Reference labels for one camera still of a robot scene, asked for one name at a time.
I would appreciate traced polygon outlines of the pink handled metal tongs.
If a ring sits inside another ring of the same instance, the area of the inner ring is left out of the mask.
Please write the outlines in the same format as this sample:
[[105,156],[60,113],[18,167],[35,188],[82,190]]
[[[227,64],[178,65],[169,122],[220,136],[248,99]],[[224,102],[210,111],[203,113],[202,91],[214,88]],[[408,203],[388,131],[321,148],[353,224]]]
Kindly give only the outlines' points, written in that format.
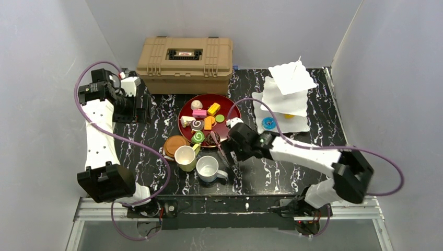
[[212,134],[211,137],[216,143],[216,146],[218,148],[218,154],[221,157],[221,160],[224,163],[224,165],[226,167],[229,167],[230,170],[232,170],[236,179],[241,180],[242,174],[240,170],[239,160],[235,152],[236,144],[234,140],[231,138],[227,138],[222,142],[217,140],[215,134]]

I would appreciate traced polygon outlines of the white grey mug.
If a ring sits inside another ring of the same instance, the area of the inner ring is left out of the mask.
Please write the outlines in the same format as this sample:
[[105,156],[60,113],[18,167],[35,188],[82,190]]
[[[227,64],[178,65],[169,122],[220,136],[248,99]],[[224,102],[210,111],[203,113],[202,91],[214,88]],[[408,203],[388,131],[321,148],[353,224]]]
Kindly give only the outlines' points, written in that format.
[[212,156],[203,156],[196,163],[196,171],[204,182],[213,182],[217,178],[227,179],[227,172],[219,169],[218,160]]

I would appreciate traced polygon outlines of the blue toy donut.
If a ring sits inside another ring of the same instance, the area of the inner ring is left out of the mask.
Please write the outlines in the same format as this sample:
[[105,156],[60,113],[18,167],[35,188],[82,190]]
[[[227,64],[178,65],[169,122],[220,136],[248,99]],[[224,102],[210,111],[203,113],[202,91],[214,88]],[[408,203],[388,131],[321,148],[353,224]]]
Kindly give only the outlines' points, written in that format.
[[266,117],[262,120],[261,125],[264,130],[273,130],[276,128],[275,120],[272,117]]

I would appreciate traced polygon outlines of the orange toy cake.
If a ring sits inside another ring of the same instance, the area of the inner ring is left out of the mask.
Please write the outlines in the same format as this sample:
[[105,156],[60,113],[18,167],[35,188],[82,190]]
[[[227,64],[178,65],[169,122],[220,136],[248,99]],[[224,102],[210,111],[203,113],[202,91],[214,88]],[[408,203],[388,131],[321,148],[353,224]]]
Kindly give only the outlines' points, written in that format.
[[211,120],[209,118],[204,119],[204,129],[205,131],[211,131],[213,126],[215,125],[216,121],[214,123],[211,123]]

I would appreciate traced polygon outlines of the wooden coaster stack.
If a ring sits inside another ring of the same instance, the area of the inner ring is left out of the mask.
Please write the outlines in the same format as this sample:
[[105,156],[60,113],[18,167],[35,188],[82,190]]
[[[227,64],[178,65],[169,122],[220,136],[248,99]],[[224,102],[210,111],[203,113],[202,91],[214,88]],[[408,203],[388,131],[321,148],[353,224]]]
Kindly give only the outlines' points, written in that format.
[[172,162],[174,161],[174,155],[177,149],[185,145],[190,146],[190,143],[185,137],[181,135],[171,136],[165,141],[162,149],[162,154],[167,161]]

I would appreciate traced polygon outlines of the yellow green mug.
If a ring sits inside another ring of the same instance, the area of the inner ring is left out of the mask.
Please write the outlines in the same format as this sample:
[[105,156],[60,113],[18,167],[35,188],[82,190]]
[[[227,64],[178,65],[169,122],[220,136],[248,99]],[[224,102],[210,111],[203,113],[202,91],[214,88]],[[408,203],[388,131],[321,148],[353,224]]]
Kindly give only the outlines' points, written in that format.
[[174,159],[179,168],[185,172],[191,172],[196,168],[197,155],[201,149],[200,144],[195,144],[193,146],[181,146],[179,147],[175,154]]

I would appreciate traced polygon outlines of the yellow triangle cake slice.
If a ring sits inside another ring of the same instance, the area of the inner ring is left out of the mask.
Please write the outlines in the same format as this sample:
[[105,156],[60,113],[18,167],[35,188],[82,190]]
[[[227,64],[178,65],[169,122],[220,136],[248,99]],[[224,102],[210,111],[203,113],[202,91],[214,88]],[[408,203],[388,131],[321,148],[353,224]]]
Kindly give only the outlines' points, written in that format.
[[289,120],[295,117],[295,115],[291,115],[291,114],[284,114],[285,119]]

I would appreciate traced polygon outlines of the tan plastic toolbox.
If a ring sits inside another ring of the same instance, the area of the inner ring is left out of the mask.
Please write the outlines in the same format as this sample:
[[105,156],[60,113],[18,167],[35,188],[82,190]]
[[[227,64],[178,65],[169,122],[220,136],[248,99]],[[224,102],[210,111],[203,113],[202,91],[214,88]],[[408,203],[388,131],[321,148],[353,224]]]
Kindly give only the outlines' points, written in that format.
[[135,68],[151,94],[227,95],[233,74],[229,38],[151,37]]

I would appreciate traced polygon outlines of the white tiered cake stand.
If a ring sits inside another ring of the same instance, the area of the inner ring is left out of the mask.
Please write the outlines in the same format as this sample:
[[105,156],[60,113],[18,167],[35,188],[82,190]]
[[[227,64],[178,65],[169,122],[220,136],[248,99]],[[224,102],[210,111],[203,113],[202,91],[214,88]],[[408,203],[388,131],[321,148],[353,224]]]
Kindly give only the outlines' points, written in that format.
[[[254,115],[257,131],[264,130],[261,122],[266,117],[275,116],[283,133],[300,133],[310,131],[307,119],[308,91],[317,84],[308,73],[301,59],[269,67],[271,76],[265,77],[263,91],[252,93]],[[285,119],[284,114],[295,115]]]

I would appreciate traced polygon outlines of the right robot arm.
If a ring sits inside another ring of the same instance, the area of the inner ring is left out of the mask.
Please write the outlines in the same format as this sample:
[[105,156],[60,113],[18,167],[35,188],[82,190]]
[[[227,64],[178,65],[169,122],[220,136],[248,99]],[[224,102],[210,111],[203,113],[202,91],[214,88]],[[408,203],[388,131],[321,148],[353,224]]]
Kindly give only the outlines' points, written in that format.
[[340,200],[360,204],[374,169],[358,150],[319,150],[315,145],[291,140],[276,132],[259,134],[242,121],[227,122],[228,138],[221,143],[230,165],[252,157],[291,162],[325,174],[328,179],[311,185],[300,200],[318,209]]

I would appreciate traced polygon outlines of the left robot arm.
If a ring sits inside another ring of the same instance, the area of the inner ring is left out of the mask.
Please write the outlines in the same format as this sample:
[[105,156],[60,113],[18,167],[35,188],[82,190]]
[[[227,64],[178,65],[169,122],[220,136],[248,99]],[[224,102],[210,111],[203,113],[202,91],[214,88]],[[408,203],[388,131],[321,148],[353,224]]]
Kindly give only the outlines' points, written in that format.
[[80,109],[88,117],[85,170],[77,174],[77,181],[97,203],[116,201],[126,207],[150,203],[150,188],[138,184],[134,174],[121,165],[112,137],[117,123],[150,122],[148,95],[137,100],[141,80],[129,76],[115,87],[116,76],[105,69],[93,70],[91,78],[77,93]]

